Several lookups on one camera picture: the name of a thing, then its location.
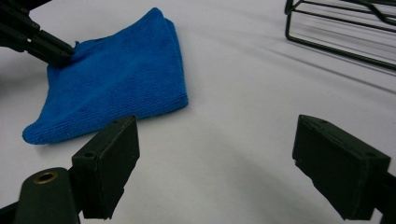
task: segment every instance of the metal wire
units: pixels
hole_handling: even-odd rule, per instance
[[[306,6],[321,8],[319,11],[306,10]],[[290,34],[291,19],[294,13],[300,15],[310,16],[314,18],[325,19],[326,21],[338,22],[342,24],[349,24],[356,27],[363,28],[367,27],[373,31],[382,31],[389,36],[396,36],[396,16],[384,13],[379,8],[386,7],[390,9],[396,9],[395,0],[333,0],[332,2],[319,2],[319,1],[309,1],[309,0],[299,0],[294,3],[293,0],[288,0],[285,7],[285,14],[287,17],[286,23],[286,38],[290,41],[303,44],[315,49],[325,50],[327,52],[337,54],[343,57],[347,57],[353,60],[358,60],[360,62],[368,63],[371,65],[379,66],[382,68],[387,68],[389,70],[396,71],[396,64],[392,61],[385,62],[380,59],[373,58],[371,56],[362,55],[357,52],[348,51],[347,48],[339,49],[329,45],[325,45],[325,41],[322,43],[314,42],[308,39],[302,39]],[[342,12],[341,14],[327,15],[328,13],[323,13],[326,10],[337,10]],[[359,20],[359,15],[373,15],[371,19],[376,19],[375,23],[369,23],[365,20]]]

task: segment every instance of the white table surface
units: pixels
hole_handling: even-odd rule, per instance
[[[173,21],[188,107],[138,121],[141,158],[106,223],[378,223],[342,220],[291,152],[300,114],[326,119],[396,158],[396,76],[292,44],[285,1],[53,0],[32,11],[69,44],[112,35],[158,7]],[[32,146],[21,138],[48,90],[46,65],[0,48],[0,206],[25,178],[92,137]],[[389,172],[396,175],[393,162]],[[102,223],[82,219],[82,223]]]

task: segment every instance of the folded towel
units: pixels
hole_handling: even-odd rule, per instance
[[[57,143],[135,114],[158,116],[188,104],[174,24],[158,8],[118,33],[77,43],[65,68],[48,67],[49,92],[30,144]]]

